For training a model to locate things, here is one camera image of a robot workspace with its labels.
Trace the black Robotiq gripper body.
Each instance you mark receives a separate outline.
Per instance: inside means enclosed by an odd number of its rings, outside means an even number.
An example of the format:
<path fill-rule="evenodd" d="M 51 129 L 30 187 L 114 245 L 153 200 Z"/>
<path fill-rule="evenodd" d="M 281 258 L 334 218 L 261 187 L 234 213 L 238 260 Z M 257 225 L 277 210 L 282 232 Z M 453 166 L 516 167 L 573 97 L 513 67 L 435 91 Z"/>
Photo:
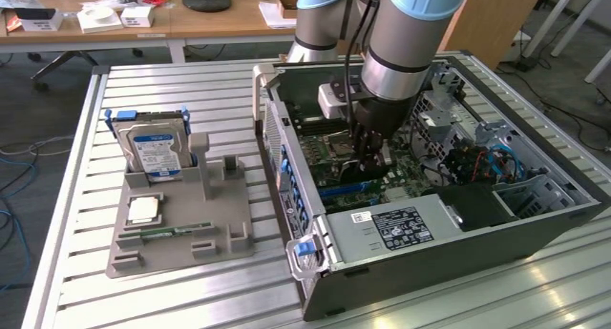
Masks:
<path fill-rule="evenodd" d="M 357 105 L 351 115 L 351 136 L 354 158 L 358 169 L 370 169 L 370 165 L 382 166 L 378 155 L 385 141 L 405 124 L 415 97 L 389 100 L 370 92 L 354 94 Z"/>

